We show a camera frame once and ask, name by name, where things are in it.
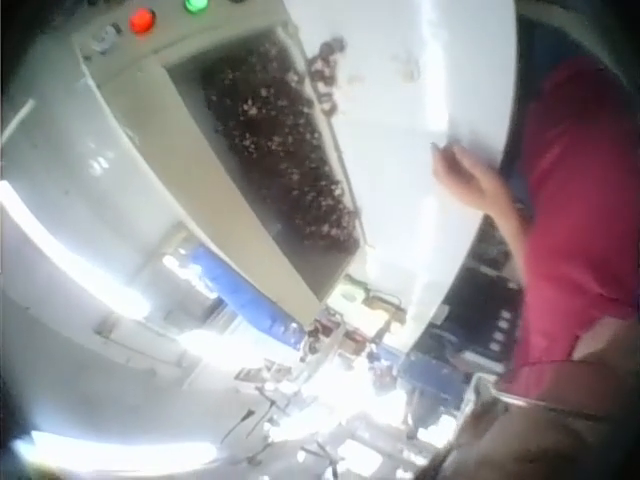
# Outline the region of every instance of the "red button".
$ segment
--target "red button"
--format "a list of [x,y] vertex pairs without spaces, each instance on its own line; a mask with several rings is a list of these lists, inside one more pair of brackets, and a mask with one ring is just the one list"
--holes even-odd
[[139,8],[129,17],[129,28],[137,35],[147,33],[156,23],[156,13],[150,8]]

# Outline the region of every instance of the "control panel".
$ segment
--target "control panel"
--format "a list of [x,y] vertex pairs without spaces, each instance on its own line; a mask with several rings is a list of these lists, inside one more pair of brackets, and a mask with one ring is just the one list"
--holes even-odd
[[131,0],[89,15],[72,38],[99,86],[143,58],[197,43],[199,36],[219,32],[231,40],[289,21],[282,0]]

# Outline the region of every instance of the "white tabletop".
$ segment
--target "white tabletop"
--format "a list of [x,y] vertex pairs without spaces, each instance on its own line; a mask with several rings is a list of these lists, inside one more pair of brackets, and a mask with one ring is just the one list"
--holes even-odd
[[368,248],[352,273],[399,296],[407,350],[441,302],[480,215],[431,176],[431,142],[459,139],[498,163],[516,83],[512,0],[285,0],[309,56],[334,36],[347,50],[333,126]]

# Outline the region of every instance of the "green button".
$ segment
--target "green button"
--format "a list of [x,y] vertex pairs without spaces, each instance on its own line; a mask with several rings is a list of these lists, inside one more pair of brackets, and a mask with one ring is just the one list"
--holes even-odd
[[184,6],[191,13],[200,13],[209,5],[209,0],[185,0]]

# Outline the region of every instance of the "red sleeve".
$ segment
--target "red sleeve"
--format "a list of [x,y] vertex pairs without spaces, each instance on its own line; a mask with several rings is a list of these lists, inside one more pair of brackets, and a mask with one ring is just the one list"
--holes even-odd
[[535,220],[520,362],[568,359],[602,317],[637,315],[640,162],[628,103],[607,72],[577,59],[530,109],[523,161]]

